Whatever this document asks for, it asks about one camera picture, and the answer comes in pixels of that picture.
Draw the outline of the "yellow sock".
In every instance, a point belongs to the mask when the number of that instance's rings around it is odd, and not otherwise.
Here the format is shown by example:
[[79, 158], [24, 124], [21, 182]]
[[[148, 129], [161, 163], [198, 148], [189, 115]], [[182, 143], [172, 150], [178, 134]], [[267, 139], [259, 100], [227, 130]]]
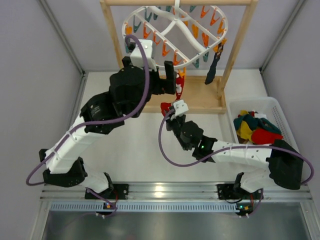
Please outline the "yellow sock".
[[250, 129], [247, 122], [242, 121], [236, 133], [241, 139], [251, 141], [254, 131]]

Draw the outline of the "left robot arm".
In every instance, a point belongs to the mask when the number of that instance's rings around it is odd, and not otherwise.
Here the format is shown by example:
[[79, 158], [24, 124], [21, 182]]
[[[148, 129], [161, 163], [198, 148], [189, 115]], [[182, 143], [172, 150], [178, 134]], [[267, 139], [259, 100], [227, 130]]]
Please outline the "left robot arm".
[[86, 199], [108, 198], [114, 194], [114, 185], [106, 172], [96, 172], [86, 166], [81, 154], [94, 142], [108, 135], [113, 129], [121, 127], [124, 121], [115, 119], [130, 114], [135, 108], [139, 117], [152, 95], [176, 93], [176, 77], [172, 61], [164, 62], [165, 78], [159, 70], [148, 71], [149, 85], [146, 99], [142, 101], [145, 89], [145, 70], [135, 66], [128, 56], [122, 59], [124, 67], [110, 76], [108, 91], [94, 95], [81, 108], [74, 125], [56, 146], [39, 151], [40, 161], [45, 162], [43, 181], [47, 185], [63, 188], [83, 186], [90, 191]]

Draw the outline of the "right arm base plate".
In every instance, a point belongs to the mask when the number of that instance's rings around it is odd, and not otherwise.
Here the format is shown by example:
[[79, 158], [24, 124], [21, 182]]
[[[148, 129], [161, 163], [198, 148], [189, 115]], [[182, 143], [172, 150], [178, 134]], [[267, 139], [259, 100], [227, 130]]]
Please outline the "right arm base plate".
[[235, 187], [234, 184], [221, 183], [217, 185], [217, 193], [220, 200], [259, 200], [262, 190], [250, 193], [240, 187]]

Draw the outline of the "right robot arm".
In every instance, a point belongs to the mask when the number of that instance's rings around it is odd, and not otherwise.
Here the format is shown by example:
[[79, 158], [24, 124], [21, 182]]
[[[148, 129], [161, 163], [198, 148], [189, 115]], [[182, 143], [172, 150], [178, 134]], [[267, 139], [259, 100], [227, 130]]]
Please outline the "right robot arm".
[[304, 161], [298, 152], [282, 139], [263, 145], [234, 144], [204, 135], [204, 131], [185, 115], [171, 115], [165, 120], [166, 130], [172, 131], [185, 151], [202, 163], [233, 163], [252, 167], [239, 172], [233, 188], [237, 192], [254, 193], [260, 189], [279, 186], [299, 190], [302, 185]]

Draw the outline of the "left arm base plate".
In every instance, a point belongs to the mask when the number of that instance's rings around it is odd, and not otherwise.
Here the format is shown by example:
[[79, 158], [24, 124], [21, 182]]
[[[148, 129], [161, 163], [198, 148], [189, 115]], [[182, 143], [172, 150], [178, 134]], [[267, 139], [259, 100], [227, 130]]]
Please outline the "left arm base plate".
[[100, 193], [95, 192], [95, 194], [107, 200], [126, 200], [129, 194], [129, 185], [116, 183]]

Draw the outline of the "red sock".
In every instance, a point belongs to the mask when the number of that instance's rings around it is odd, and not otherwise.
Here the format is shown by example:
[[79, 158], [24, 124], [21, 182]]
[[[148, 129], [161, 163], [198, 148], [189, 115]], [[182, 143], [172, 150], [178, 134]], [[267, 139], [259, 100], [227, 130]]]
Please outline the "red sock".
[[[180, 100], [183, 94], [184, 85], [185, 85], [185, 79], [186, 79], [186, 72], [178, 70], [176, 75], [176, 90], [175, 90], [175, 102]], [[162, 102], [160, 104], [161, 114], [163, 116], [166, 115], [166, 113], [170, 110], [170, 107], [172, 106], [173, 102]]]
[[276, 140], [282, 140], [283, 136], [264, 129], [256, 129], [251, 135], [251, 142], [256, 145], [274, 144]]

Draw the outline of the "white oval clip hanger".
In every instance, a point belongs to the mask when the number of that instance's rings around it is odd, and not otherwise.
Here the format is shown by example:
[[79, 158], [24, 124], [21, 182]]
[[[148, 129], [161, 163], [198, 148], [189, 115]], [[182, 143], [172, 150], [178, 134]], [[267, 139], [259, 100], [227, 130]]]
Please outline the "white oval clip hanger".
[[227, 16], [216, 5], [175, 4], [139, 7], [125, 18], [121, 34], [153, 41], [157, 66], [163, 69], [164, 61], [172, 61], [179, 70], [207, 62], [210, 52], [226, 43], [228, 28]]

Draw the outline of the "black sock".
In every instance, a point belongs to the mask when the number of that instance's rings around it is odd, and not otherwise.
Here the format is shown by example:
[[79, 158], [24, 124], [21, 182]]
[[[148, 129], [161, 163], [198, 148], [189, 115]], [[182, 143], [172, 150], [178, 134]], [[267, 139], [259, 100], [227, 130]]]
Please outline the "black sock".
[[224, 50], [224, 44], [221, 42], [218, 44], [217, 49], [214, 51], [215, 54], [213, 57], [213, 61], [210, 65], [209, 71], [208, 71], [206, 78], [205, 78], [205, 82], [204, 82], [205, 85], [209, 85], [214, 81], [215, 76], [216, 76], [216, 71], [217, 71], [217, 65], [218, 65], [218, 62], [221, 58], [221, 54], [222, 54], [223, 50]]

